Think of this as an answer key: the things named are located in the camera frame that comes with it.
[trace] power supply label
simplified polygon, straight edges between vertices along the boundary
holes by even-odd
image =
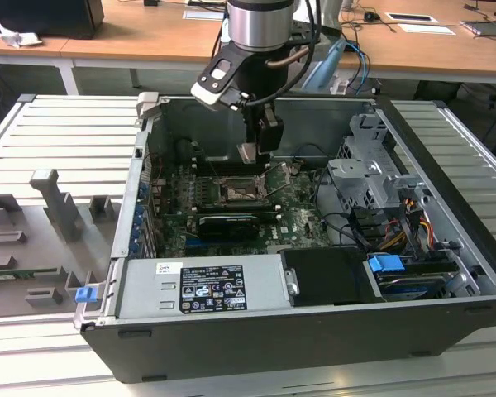
[[[183,267],[180,311],[184,314],[246,310],[242,265]]]

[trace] blue latch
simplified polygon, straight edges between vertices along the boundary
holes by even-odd
[[[77,288],[75,302],[78,304],[91,304],[98,301],[98,287]]]
[[[398,255],[374,255],[368,262],[373,272],[406,270]]]

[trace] computer case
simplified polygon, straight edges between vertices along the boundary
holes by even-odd
[[[103,18],[101,0],[0,0],[0,23],[20,33],[91,39]]]

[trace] paper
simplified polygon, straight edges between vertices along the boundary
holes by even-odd
[[[3,27],[1,23],[0,38],[4,43],[15,48],[20,48],[26,45],[42,44],[42,41],[39,40],[39,36],[37,36],[36,33],[18,33],[16,31],[10,31],[9,29]]]
[[[186,10],[182,15],[183,19],[200,19],[204,21],[221,21],[224,12],[194,11]]]
[[[455,35],[453,31],[443,26],[422,26],[399,23],[398,26],[407,33],[432,33],[433,35]]]

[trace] desk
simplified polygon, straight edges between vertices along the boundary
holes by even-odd
[[[374,7],[384,22],[391,21],[385,12],[426,14],[436,18],[436,25],[459,25],[460,21],[483,21],[476,12],[465,10],[470,0],[362,0],[360,5]],[[480,11],[496,19],[496,3],[479,2]],[[364,23],[363,10],[343,12],[341,21],[356,19]],[[496,83],[496,40],[474,38],[463,26],[449,27],[455,36],[424,33],[405,33],[397,25],[365,24],[358,32],[362,50],[371,58],[370,77],[386,79],[419,79],[458,81],[465,83]],[[349,27],[344,28],[349,40],[355,35]],[[346,54],[339,69],[357,67],[356,55]]]
[[[360,4],[375,7],[385,21],[384,12],[431,14],[448,25],[482,19],[463,9],[463,0],[362,0]],[[490,17],[496,12],[496,3],[480,2],[479,6]],[[200,71],[209,60],[220,26],[217,21],[182,19],[185,7],[178,4],[144,7],[140,0],[103,0],[103,8],[104,23],[94,40],[43,37],[45,45],[20,50],[0,41],[0,63],[55,66],[66,92],[78,94],[74,67]],[[362,19],[362,14],[357,10],[356,19]],[[341,14],[342,20],[351,18],[352,12]],[[455,36],[404,33],[392,27],[396,34],[384,25],[364,26],[359,32],[360,45],[371,58],[370,77],[496,83],[496,41],[474,39],[462,26],[451,28]],[[354,36],[348,27],[345,33],[350,39]],[[356,55],[345,54],[339,70],[350,74],[357,66]]]

